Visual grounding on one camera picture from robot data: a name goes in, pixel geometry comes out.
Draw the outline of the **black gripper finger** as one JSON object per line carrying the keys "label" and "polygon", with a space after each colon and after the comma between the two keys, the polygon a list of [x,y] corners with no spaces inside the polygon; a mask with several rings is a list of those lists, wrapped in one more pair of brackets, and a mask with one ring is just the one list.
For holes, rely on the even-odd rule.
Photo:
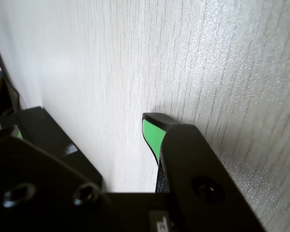
{"label": "black gripper finger", "polygon": [[108,232],[96,184],[59,159],[0,130],[0,232]]}

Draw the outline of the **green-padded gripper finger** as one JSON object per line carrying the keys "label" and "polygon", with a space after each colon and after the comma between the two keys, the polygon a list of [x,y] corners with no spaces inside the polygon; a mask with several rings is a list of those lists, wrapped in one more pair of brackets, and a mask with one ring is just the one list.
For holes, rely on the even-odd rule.
{"label": "green-padded gripper finger", "polygon": [[262,232],[263,226],[198,128],[143,113],[143,137],[164,174],[174,222],[186,232]]}

